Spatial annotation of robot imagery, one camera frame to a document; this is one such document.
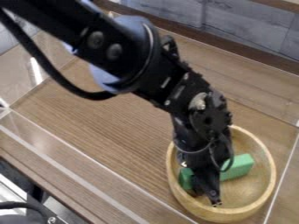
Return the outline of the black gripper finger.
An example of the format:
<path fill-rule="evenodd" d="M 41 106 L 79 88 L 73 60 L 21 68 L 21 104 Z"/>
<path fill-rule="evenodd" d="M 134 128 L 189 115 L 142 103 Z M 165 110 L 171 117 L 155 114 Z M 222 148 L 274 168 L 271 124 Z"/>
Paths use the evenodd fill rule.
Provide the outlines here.
<path fill-rule="evenodd" d="M 195 185 L 195 176 L 191 168 L 182 169 L 182 188 L 193 197 L 203 195 L 203 190 Z"/>
<path fill-rule="evenodd" d="M 221 200 L 221 175 L 217 172 L 199 172 L 197 174 L 201 190 L 210 199 L 214 207 L 222 204 Z"/>

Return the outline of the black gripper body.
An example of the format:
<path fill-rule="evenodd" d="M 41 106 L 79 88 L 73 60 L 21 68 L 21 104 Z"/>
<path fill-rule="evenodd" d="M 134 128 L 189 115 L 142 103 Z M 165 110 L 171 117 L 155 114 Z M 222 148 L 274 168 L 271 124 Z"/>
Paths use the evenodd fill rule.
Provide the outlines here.
<path fill-rule="evenodd" d="M 223 165 L 234 157 L 233 114 L 225 95 L 201 92 L 173 109 L 174 143 L 199 186 L 219 187 Z"/>

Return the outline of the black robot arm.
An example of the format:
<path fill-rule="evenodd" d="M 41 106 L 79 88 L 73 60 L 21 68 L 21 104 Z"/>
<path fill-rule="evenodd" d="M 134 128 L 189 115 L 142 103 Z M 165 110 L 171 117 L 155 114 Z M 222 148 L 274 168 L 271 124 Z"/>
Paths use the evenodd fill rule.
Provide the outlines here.
<path fill-rule="evenodd" d="M 79 88 L 62 75 L 17 17 L 89 62 L 101 91 Z M 191 169 L 191 189 L 221 205 L 221 174 L 234 163 L 233 114 L 222 92 L 182 60 L 174 37 L 162 36 L 145 17 L 110 17 L 93 0 L 0 0 L 0 23 L 75 95 L 103 101 L 133 93 L 170 114 L 178 162 Z"/>

